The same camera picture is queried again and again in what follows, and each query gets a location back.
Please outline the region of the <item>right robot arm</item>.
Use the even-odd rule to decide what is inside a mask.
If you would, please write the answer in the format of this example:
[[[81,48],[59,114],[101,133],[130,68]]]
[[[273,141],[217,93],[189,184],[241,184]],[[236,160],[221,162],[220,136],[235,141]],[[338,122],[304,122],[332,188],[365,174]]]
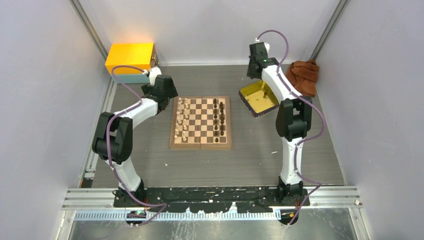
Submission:
[[[249,45],[247,76],[263,80],[279,102],[275,128],[282,140],[283,157],[276,196],[281,204],[288,206],[303,195],[301,159],[303,140],[311,129],[312,101],[299,99],[301,94],[284,75],[278,61],[268,56],[268,49],[265,42]]]

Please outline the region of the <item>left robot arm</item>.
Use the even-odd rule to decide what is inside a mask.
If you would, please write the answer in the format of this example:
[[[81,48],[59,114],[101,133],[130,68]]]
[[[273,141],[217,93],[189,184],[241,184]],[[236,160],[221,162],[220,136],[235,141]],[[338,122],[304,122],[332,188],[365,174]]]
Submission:
[[[131,161],[133,129],[143,121],[166,109],[178,92],[171,76],[159,74],[154,85],[142,86],[143,96],[129,107],[115,113],[104,111],[99,115],[92,142],[94,153],[115,172],[118,187],[133,206],[146,200],[143,180]]]

